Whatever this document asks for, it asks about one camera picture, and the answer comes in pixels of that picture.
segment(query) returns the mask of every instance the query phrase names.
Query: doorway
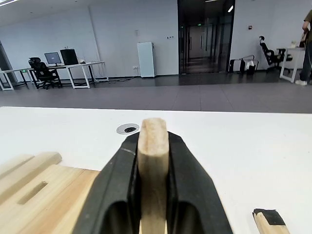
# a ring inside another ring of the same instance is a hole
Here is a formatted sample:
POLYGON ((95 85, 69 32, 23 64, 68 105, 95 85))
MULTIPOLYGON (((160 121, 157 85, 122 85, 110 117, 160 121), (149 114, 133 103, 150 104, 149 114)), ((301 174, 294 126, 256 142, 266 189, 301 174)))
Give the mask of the doorway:
POLYGON ((179 0, 179 73, 226 72, 234 0, 179 0))

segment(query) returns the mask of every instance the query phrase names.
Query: black chair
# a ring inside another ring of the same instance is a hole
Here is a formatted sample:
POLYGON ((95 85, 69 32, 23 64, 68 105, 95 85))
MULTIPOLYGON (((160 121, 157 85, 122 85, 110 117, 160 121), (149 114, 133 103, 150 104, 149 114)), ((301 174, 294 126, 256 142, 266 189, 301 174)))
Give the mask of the black chair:
POLYGON ((45 63, 41 62, 40 58, 29 58, 28 63, 30 67, 34 69, 36 78, 42 82, 42 84, 36 86, 37 89, 40 87, 49 89, 50 86, 54 88, 55 85, 57 85, 58 88, 62 87, 56 69, 49 70, 45 63))
MULTIPOLYGON (((260 46, 262 47, 262 51, 264 53, 265 58, 267 59, 268 65, 274 64, 274 67, 269 67, 267 71, 271 71, 274 69, 278 69, 281 71, 282 67, 280 63, 284 61, 286 49, 278 49, 278 54, 276 55, 273 50, 269 50, 266 43, 264 42, 264 36, 260 36, 260 46)), ((293 57, 291 55, 287 55, 286 61, 292 61, 293 57)))

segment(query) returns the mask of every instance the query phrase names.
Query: black tape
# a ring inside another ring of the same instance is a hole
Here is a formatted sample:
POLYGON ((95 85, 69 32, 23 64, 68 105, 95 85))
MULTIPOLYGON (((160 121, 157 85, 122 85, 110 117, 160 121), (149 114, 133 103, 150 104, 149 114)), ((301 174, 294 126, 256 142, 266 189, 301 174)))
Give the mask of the black tape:
POLYGON ((262 213, 270 225, 285 226, 285 222, 276 210, 254 209, 253 214, 262 213))

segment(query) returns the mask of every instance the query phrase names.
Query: wooden stick with black tape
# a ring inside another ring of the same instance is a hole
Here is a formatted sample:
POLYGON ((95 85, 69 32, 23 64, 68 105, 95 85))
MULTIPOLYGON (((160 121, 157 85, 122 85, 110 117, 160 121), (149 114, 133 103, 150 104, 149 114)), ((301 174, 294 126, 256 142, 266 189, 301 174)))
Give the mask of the wooden stick with black tape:
POLYGON ((276 210, 255 209, 253 218, 260 234, 290 234, 276 210))
POLYGON ((143 234, 164 234, 169 170, 169 139, 164 120, 143 120, 137 159, 141 178, 141 231, 143 234))

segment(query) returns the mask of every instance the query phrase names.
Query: white sneaker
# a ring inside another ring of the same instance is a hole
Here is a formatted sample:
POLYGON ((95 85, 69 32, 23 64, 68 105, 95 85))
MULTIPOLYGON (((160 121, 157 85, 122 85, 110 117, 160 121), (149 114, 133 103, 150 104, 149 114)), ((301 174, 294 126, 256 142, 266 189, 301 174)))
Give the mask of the white sneaker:
POLYGON ((295 84, 301 85, 301 86, 307 86, 308 83, 306 81, 302 81, 300 79, 296 80, 295 84))

